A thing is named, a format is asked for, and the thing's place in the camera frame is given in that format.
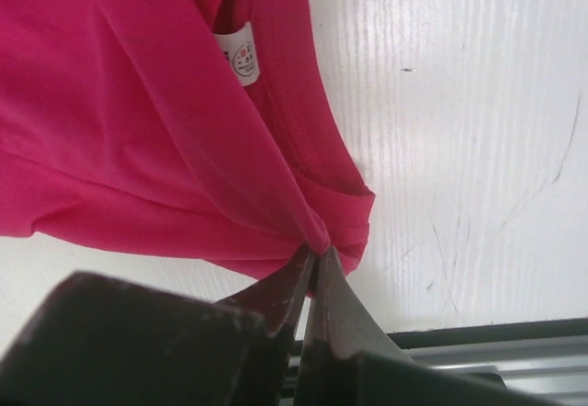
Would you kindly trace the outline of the pink t shirt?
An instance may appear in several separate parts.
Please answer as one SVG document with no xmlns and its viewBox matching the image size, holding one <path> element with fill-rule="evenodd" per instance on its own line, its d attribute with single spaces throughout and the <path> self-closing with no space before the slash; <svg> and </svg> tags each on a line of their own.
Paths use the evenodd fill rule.
<svg viewBox="0 0 588 406">
<path fill-rule="evenodd" d="M 1 0 L 1 232 L 263 278 L 359 265 L 374 202 L 309 0 Z"/>
</svg>

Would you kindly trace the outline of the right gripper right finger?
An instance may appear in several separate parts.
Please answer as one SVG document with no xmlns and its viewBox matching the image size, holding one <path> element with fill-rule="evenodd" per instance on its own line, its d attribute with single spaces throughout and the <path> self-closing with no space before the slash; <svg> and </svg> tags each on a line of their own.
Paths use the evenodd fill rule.
<svg viewBox="0 0 588 406">
<path fill-rule="evenodd" d="M 315 261 L 295 405 L 391 405 L 388 370 L 410 358 L 378 326 L 347 283 L 339 253 Z"/>
</svg>

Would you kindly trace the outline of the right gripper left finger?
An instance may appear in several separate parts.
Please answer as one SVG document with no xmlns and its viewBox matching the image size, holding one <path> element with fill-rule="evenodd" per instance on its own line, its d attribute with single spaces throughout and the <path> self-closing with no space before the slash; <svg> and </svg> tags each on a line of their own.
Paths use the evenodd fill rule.
<svg viewBox="0 0 588 406">
<path fill-rule="evenodd" d="M 261 337 L 247 352 L 232 405 L 277 405 L 309 290 L 315 254 L 300 247 L 276 272 L 217 302 L 263 321 Z"/>
</svg>

